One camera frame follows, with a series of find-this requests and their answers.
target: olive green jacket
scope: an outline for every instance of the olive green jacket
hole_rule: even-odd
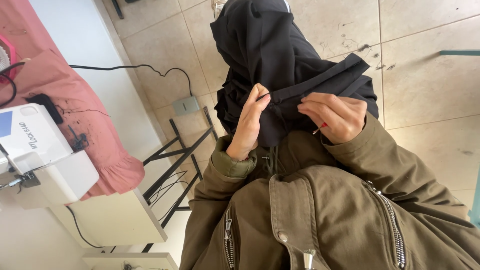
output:
[[[181,270],[303,270],[307,249],[318,270],[480,270],[467,207],[370,114],[336,146],[295,131],[277,155],[258,148],[235,162],[229,142],[219,140],[190,201]],[[268,177],[264,163],[277,158]]]

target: sewing machine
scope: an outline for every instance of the sewing machine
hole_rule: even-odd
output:
[[[0,189],[24,209],[78,201],[99,178],[85,151],[74,152],[47,109],[34,103],[0,110],[0,175],[13,177]]]

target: black fabric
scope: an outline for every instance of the black fabric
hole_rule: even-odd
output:
[[[321,60],[283,0],[229,0],[210,26],[218,52],[230,66],[215,106],[229,134],[235,133],[256,83],[272,97],[260,117],[258,144],[263,147],[278,145],[291,130],[317,129],[297,109],[300,99],[312,92],[364,100],[378,118],[372,79],[361,75],[369,65],[355,54],[340,63]]]
[[[53,104],[49,96],[45,94],[38,94],[38,95],[34,95],[31,98],[25,98],[25,100],[28,103],[36,103],[38,105],[45,106],[45,109],[47,109],[48,113],[52,117],[53,122],[55,122],[55,124],[63,123],[63,118],[61,117],[60,113],[57,111],[55,104]]]

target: person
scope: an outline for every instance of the person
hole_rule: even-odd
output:
[[[291,131],[272,151],[257,141],[270,94],[255,84],[235,134],[218,140],[180,270],[480,270],[467,207],[365,101],[307,95],[298,112],[319,132]]]

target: pink fan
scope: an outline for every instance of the pink fan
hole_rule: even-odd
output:
[[[0,35],[0,70],[3,70],[17,61],[15,48],[8,40]],[[15,77],[16,69],[9,70],[5,75],[11,79]],[[0,77],[0,83],[8,82],[5,77]]]

